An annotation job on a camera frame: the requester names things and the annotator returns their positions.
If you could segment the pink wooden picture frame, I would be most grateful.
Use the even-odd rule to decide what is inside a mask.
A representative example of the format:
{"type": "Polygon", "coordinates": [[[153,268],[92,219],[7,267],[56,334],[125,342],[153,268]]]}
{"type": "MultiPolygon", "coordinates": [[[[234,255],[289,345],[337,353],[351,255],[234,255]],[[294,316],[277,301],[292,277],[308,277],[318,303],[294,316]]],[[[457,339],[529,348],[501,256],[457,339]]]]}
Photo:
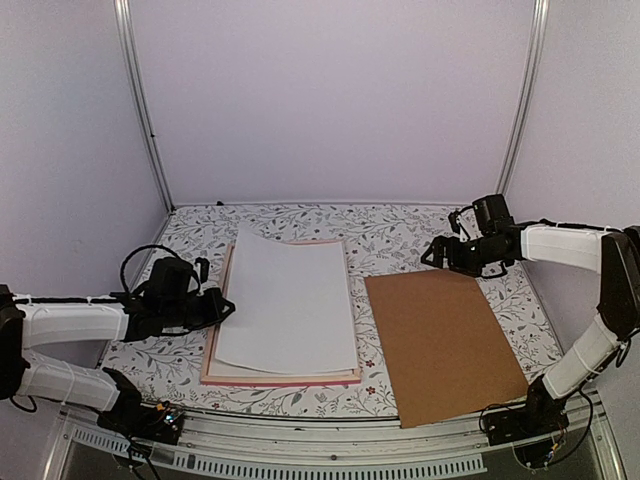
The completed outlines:
{"type": "Polygon", "coordinates": [[[211,327],[207,333],[205,353],[200,370],[200,384],[229,387],[313,387],[349,386],[361,382],[359,367],[329,373],[310,375],[290,375],[263,372],[246,367],[234,366],[215,358],[219,339],[219,326],[211,327]]]}

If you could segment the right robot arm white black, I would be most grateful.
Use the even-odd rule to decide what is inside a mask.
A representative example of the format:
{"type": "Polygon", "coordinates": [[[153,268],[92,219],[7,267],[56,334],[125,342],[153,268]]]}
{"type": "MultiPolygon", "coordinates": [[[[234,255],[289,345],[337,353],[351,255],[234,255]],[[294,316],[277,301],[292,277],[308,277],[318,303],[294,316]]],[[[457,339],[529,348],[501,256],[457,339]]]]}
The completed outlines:
{"type": "Polygon", "coordinates": [[[481,221],[479,236],[462,228],[435,237],[420,257],[424,265],[479,278],[497,264],[546,264],[590,279],[593,318],[564,356],[530,385],[517,427],[537,436],[556,410],[585,383],[626,361],[639,333],[639,229],[590,227],[507,217],[481,221]]]}

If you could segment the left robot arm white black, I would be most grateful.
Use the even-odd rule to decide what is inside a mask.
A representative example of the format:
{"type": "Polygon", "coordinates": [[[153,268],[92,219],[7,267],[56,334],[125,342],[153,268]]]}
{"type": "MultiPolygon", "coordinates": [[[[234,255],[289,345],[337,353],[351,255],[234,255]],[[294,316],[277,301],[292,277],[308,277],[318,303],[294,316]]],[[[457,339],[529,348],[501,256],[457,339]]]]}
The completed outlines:
{"type": "Polygon", "coordinates": [[[219,288],[202,293],[136,290],[49,302],[1,288],[1,397],[40,397],[109,412],[128,434],[148,426],[141,394],[118,371],[87,369],[35,352],[78,341],[137,342],[218,325],[235,310],[219,288]]]}

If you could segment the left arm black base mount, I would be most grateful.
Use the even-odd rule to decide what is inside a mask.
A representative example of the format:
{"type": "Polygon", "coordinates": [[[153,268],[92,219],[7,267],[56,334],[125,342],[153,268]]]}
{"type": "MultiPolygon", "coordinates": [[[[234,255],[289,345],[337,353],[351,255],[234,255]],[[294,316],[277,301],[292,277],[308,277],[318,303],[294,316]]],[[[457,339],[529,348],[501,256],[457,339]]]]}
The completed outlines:
{"type": "Polygon", "coordinates": [[[169,401],[151,406],[137,397],[119,398],[109,411],[99,411],[97,425],[127,439],[177,445],[184,426],[184,411],[169,401]]]}

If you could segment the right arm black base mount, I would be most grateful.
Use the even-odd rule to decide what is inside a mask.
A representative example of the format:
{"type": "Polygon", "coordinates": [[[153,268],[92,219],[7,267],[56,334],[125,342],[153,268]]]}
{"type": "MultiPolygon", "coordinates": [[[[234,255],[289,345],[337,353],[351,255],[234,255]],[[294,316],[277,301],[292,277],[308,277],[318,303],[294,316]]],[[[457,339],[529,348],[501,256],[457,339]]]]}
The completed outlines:
{"type": "Polygon", "coordinates": [[[479,428],[489,445],[496,446],[534,437],[546,438],[516,447],[516,460],[524,467],[548,467],[564,445],[569,420],[565,400],[527,399],[522,406],[492,404],[479,417],[479,428]]]}

